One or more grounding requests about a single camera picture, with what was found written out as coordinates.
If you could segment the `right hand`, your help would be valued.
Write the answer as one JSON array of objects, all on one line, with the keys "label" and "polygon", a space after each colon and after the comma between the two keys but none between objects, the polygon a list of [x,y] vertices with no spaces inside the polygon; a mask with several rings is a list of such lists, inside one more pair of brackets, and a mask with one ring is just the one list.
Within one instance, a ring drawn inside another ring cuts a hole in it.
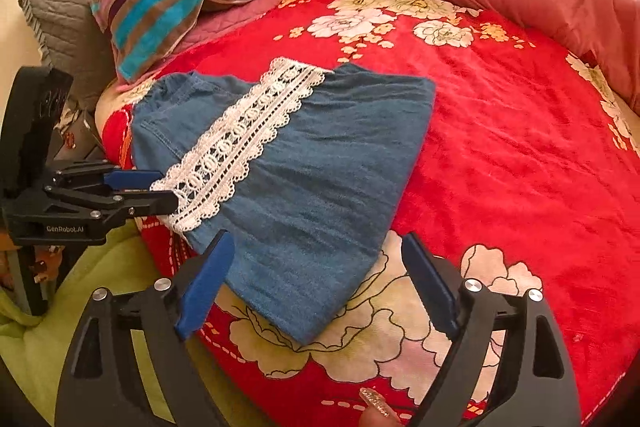
[{"label": "right hand", "polygon": [[370,388],[361,388],[359,395],[366,403],[366,409],[360,416],[360,427],[402,426],[400,418],[378,392]]}]

